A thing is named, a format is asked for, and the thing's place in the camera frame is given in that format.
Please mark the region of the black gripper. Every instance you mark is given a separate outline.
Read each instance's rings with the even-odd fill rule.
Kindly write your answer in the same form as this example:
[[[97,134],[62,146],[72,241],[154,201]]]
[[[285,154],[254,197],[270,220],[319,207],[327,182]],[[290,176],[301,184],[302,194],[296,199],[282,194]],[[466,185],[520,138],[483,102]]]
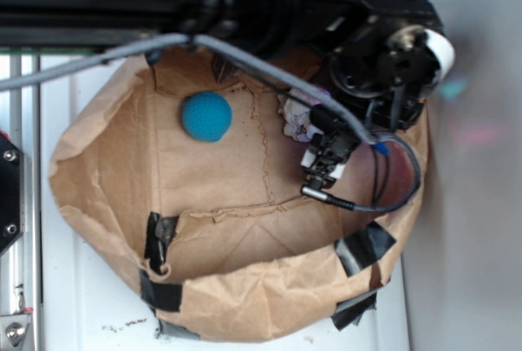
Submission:
[[[312,109],[321,151],[381,148],[410,129],[455,59],[439,20],[329,20],[310,28],[309,45],[325,57],[313,81],[353,118]]]

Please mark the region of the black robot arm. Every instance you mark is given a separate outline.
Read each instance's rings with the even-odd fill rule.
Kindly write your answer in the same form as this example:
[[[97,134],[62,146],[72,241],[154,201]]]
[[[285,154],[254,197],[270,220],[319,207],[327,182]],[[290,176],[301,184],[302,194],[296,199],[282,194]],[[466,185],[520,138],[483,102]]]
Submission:
[[[1,0],[5,53],[93,51],[116,59],[176,44],[248,66],[305,46],[325,58],[330,94],[309,85],[324,130],[367,143],[369,124],[405,130],[455,51],[429,0]]]

